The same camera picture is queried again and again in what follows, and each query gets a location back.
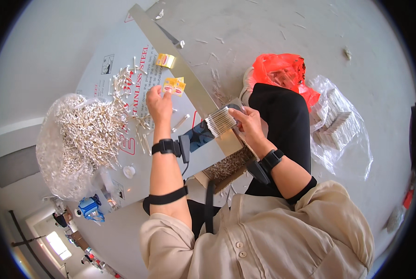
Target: hand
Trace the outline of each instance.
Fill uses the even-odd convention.
[[[163,98],[160,95],[161,85],[156,85],[149,89],[146,94],[146,105],[148,106],[149,113],[155,122],[156,126],[171,126],[172,116],[172,100],[171,92],[167,91],[163,94]]]
[[[261,126],[261,115],[255,109],[244,107],[248,115],[236,109],[228,109],[228,112],[235,119],[239,120],[239,130],[245,132],[245,141],[253,149],[260,159],[264,158],[276,146],[271,143],[264,135]]]

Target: concrete floor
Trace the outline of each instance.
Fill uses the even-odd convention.
[[[238,96],[244,71],[261,53],[300,54],[305,58],[307,79],[323,75],[338,86],[365,120],[374,159],[372,169],[367,181],[358,181],[335,177],[312,162],[312,175],[319,182],[338,181],[347,189],[369,222],[378,257],[394,236],[387,234],[384,226],[394,206],[404,198],[410,171],[409,117],[415,91],[400,43],[386,18],[369,0],[255,2],[166,0],[147,13],[154,18],[164,9],[164,17],[157,22],[177,39],[185,40],[181,53],[190,64],[205,62],[211,52],[219,57],[220,63],[212,59],[209,66],[193,68],[208,91],[213,85],[211,67],[215,67],[224,93]],[[215,37],[221,37],[225,44]],[[345,46],[353,54],[351,63],[343,56]],[[352,167],[353,159],[345,163]],[[250,180],[243,176],[233,187],[243,193]],[[204,195],[201,185],[191,185],[192,199],[202,202]],[[216,197],[216,205],[223,205],[226,199]],[[145,275],[142,262],[128,264],[131,261],[125,257],[139,256],[135,241],[138,226],[146,219],[141,206],[132,204],[109,214],[102,227],[85,220],[78,220],[78,227],[89,244],[119,272]],[[98,241],[108,232],[116,235]],[[127,251],[112,253],[115,247]]]

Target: red plastic bag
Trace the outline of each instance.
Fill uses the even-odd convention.
[[[319,99],[320,94],[304,85],[304,59],[297,54],[261,54],[253,64],[253,79],[250,86],[266,83],[290,89],[304,97],[309,112]]]

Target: beige blouse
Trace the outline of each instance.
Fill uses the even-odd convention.
[[[374,240],[361,211],[334,181],[295,205],[234,195],[214,217],[214,233],[194,242],[180,220],[154,213],[140,230],[150,278],[364,278]]]

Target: window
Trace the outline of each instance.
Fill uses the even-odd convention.
[[[71,256],[70,251],[67,249],[56,232],[50,233],[46,238],[50,243],[51,248],[55,250],[56,254],[58,254],[62,260],[66,260]]]

